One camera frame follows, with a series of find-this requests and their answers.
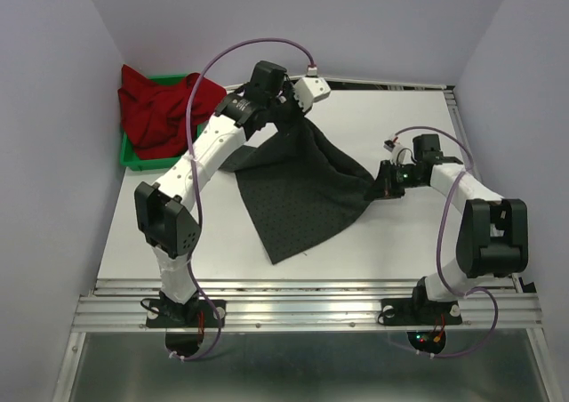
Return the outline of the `dark grey dotted skirt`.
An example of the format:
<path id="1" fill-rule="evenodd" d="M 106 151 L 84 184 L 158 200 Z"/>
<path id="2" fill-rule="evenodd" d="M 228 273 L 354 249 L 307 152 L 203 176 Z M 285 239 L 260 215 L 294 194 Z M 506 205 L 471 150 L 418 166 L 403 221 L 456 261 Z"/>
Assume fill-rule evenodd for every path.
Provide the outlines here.
<path id="1" fill-rule="evenodd" d="M 233 173 L 272 264 L 335 237 L 370 205 L 373 176 L 307 118 L 220 168 Z"/>

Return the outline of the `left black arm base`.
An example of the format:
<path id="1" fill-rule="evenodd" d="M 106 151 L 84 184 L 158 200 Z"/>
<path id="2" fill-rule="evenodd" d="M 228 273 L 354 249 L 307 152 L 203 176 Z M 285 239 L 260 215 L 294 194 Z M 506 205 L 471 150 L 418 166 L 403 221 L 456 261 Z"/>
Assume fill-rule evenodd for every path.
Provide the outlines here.
<path id="1" fill-rule="evenodd" d="M 219 326 L 218 318 L 209 304 L 196 297 L 186 304 L 175 303 L 165 298 L 143 298 L 140 306 L 146 311 L 146 327 L 150 329 Z"/>

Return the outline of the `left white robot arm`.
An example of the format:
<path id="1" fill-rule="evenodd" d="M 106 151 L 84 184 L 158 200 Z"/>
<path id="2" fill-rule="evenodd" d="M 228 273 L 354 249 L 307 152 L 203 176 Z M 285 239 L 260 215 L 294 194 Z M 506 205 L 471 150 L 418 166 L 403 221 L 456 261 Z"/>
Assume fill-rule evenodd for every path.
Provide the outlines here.
<path id="1" fill-rule="evenodd" d="M 201 236 L 201 190 L 225 160 L 268 124 L 288 128 L 330 89 L 314 70 L 293 82 L 285 68 L 258 62 L 248 83 L 227 94 L 205 129 L 177 163 L 154 183 L 134 191 L 139 231 L 152 247 L 160 272 L 167 315 L 180 326 L 197 317 L 197 287 L 188 261 Z"/>

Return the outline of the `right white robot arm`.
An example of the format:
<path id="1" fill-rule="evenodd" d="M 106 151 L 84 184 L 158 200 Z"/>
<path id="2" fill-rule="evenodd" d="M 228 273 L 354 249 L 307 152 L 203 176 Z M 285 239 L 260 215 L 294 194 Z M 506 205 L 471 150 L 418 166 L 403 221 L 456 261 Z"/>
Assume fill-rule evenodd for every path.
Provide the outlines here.
<path id="1" fill-rule="evenodd" d="M 407 189 L 430 187 L 445 197 L 436 246 L 436 272 L 423 277 L 409 301 L 412 317 L 429 322 L 452 302 L 473 293 L 492 277 L 524 271 L 529 261 L 528 212 L 524 201 L 505 198 L 477 180 L 458 158 L 447 156 L 434 133 L 413 139 L 413 157 L 397 137 L 385 141 L 391 157 L 380 163 L 368 193 L 372 200 L 397 199 Z M 442 242 L 448 213 L 461 213 L 455 255 L 442 263 Z"/>

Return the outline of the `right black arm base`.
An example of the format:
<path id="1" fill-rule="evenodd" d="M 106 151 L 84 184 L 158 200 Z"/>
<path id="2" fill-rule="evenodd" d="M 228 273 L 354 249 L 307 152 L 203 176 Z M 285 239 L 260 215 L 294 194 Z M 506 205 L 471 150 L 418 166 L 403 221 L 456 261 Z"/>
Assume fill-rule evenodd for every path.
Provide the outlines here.
<path id="1" fill-rule="evenodd" d="M 418 306 L 411 298 L 384 298 L 377 321 L 384 326 L 457 326 L 462 317 L 456 301 L 425 301 Z"/>

